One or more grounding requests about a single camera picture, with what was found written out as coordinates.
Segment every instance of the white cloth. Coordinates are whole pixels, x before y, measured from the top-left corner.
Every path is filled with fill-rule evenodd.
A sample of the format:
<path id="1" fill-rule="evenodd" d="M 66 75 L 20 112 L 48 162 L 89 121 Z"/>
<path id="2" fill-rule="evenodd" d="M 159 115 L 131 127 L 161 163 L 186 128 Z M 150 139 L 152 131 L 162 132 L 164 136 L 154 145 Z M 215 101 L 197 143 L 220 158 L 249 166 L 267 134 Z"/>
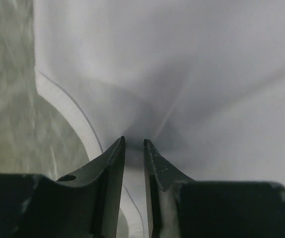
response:
<path id="1" fill-rule="evenodd" d="M 35 0 L 34 9 L 38 92 L 90 160 L 126 138 L 130 237 L 147 237 L 145 138 L 194 179 L 285 185 L 285 0 Z"/>

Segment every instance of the cloth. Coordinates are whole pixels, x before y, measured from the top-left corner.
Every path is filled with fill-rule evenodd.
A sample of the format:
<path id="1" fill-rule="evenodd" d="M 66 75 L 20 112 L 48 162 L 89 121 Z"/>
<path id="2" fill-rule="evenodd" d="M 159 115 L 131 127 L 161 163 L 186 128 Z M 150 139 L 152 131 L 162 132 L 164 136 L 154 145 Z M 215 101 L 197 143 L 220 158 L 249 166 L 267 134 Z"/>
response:
<path id="1" fill-rule="evenodd" d="M 89 160 L 127 144 L 121 209 L 147 237 L 143 140 L 197 180 L 285 185 L 285 0 L 35 0 L 38 92 Z"/>

